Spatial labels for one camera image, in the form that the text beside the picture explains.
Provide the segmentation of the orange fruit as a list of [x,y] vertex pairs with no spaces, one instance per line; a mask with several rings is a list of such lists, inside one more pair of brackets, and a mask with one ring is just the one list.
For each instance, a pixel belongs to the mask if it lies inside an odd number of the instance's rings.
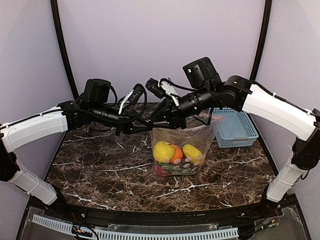
[[173,145],[173,147],[174,147],[174,155],[173,155],[172,159],[170,160],[170,163],[171,164],[179,164],[184,156],[183,151],[177,145]]

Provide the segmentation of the clear zip top bag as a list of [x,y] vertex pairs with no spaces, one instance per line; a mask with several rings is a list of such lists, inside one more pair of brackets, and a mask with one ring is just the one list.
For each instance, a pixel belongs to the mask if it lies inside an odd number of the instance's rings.
[[224,121],[208,113],[186,119],[186,128],[154,128],[150,132],[153,172],[157,177],[192,176],[200,172],[207,152]]

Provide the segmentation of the green cucumber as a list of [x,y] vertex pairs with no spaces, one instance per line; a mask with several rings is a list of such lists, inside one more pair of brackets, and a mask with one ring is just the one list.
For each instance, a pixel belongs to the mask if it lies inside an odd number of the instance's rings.
[[190,163],[183,164],[169,164],[169,163],[156,163],[160,167],[168,171],[169,175],[193,175],[200,169],[199,166],[194,166]]

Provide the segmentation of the red apple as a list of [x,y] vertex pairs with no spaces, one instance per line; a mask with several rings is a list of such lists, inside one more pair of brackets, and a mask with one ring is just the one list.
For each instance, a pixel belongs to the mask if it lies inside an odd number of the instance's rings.
[[153,174],[156,177],[167,177],[169,176],[169,172],[165,170],[163,167],[159,166],[158,164],[153,164]]

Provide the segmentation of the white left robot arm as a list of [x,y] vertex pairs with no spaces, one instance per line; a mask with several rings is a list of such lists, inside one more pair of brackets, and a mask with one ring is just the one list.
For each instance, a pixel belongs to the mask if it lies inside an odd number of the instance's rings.
[[[14,122],[44,112],[67,99],[41,99],[39,101],[2,99],[0,101],[0,122]],[[62,134],[54,134],[20,147],[15,154],[21,163],[39,177],[47,173],[55,152],[62,140]],[[0,183],[0,207],[25,208],[29,197],[9,182]]]

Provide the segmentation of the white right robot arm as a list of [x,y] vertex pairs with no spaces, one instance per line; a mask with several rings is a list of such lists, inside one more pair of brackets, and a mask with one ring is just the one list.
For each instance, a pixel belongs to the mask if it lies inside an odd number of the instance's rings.
[[319,163],[319,111],[295,105],[256,81],[236,75],[226,82],[212,78],[184,96],[175,93],[174,85],[168,79],[150,79],[146,88],[164,99],[163,106],[149,119],[152,127],[165,120],[167,128],[184,128],[187,117],[209,108],[228,107],[251,115],[279,170],[266,190],[265,197],[271,202],[278,203]]

